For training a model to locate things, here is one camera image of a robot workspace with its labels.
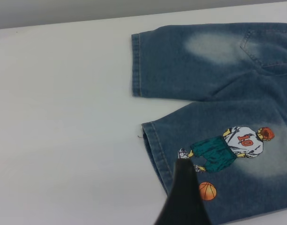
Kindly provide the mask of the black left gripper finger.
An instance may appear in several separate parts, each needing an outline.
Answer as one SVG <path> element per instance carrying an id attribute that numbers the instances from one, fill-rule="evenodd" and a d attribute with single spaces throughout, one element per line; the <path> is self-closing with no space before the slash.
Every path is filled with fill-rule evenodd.
<path id="1" fill-rule="evenodd" d="M 193 163 L 177 159 L 174 180 L 156 225 L 210 225 Z"/>

